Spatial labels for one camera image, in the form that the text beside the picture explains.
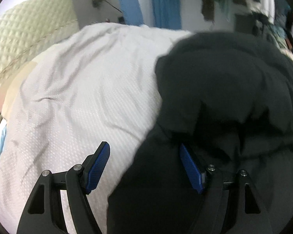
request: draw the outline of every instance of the cream quilted fabric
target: cream quilted fabric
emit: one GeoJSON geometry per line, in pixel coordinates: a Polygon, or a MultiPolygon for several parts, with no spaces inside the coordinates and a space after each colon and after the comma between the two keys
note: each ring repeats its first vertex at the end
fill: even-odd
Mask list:
{"type": "Polygon", "coordinates": [[[0,86],[25,62],[78,31],[71,0],[28,0],[0,16],[0,86]]]}

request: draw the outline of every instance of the blue clip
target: blue clip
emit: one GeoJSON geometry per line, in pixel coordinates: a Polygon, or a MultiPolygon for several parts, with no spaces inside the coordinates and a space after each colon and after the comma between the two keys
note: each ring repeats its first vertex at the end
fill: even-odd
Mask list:
{"type": "Polygon", "coordinates": [[[183,144],[180,146],[179,156],[193,189],[197,190],[199,194],[203,193],[206,182],[205,169],[203,169],[201,166],[198,166],[200,165],[198,160],[193,160],[193,157],[195,156],[193,155],[193,157],[191,157],[187,148],[183,144]]]}
{"type": "Polygon", "coordinates": [[[86,194],[90,194],[91,191],[96,189],[96,187],[98,186],[106,163],[110,157],[109,144],[107,142],[102,142],[96,152],[89,157],[91,157],[91,159],[85,166],[83,172],[86,182],[86,185],[84,187],[86,190],[86,194]]]}

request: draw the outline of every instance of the electrical cable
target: electrical cable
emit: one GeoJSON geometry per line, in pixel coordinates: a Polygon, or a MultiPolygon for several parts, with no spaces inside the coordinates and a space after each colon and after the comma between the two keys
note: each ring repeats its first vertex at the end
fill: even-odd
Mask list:
{"type": "Polygon", "coordinates": [[[118,8],[116,8],[115,6],[113,6],[111,3],[109,3],[107,0],[93,0],[92,1],[92,6],[94,8],[98,8],[100,6],[100,4],[105,1],[106,3],[108,3],[109,5],[111,5],[114,9],[118,10],[120,13],[122,13],[121,10],[119,10],[118,8]]]}
{"type": "Polygon", "coordinates": [[[103,1],[107,2],[107,3],[108,3],[109,5],[111,5],[114,9],[116,9],[116,10],[118,10],[120,13],[122,13],[121,10],[119,10],[118,8],[116,8],[115,6],[113,6],[112,4],[110,4],[107,0],[103,0],[103,1]]]}

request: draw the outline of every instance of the black fabric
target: black fabric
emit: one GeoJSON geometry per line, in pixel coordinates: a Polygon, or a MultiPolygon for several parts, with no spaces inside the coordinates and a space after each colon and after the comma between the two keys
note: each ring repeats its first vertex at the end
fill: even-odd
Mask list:
{"type": "Polygon", "coordinates": [[[289,8],[289,4],[286,0],[275,0],[275,15],[276,18],[280,15],[286,14],[287,9],[289,8]]]}
{"type": "Polygon", "coordinates": [[[287,13],[287,21],[285,24],[285,30],[291,32],[293,26],[293,10],[290,9],[287,13]]]}
{"type": "Polygon", "coordinates": [[[202,0],[202,15],[205,21],[214,21],[214,10],[215,2],[214,0],[202,0]]]}
{"type": "Polygon", "coordinates": [[[246,169],[274,233],[293,216],[293,64],[251,35],[200,33],[156,68],[162,106],[110,195],[107,232],[187,233],[202,197],[178,155],[181,142],[221,170],[246,169]]]}
{"type": "Polygon", "coordinates": [[[234,31],[246,34],[252,34],[253,28],[256,24],[254,15],[234,15],[234,31]]]}

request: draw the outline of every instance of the metal screw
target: metal screw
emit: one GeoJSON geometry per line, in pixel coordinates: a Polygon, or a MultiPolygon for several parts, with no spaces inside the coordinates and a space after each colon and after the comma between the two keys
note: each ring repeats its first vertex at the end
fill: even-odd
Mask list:
{"type": "Polygon", "coordinates": [[[73,168],[74,168],[75,171],[79,171],[82,168],[82,165],[81,164],[76,164],[76,165],[74,165],[73,168]]]}
{"type": "Polygon", "coordinates": [[[50,174],[50,171],[48,171],[48,170],[45,170],[45,171],[42,172],[42,175],[44,177],[48,176],[49,174],[50,174]]]}
{"type": "Polygon", "coordinates": [[[216,168],[215,168],[215,166],[213,164],[209,164],[207,169],[210,170],[210,171],[216,170],[216,168]]]}
{"type": "Polygon", "coordinates": [[[246,170],[240,170],[240,175],[242,176],[247,176],[247,171],[246,170]]]}

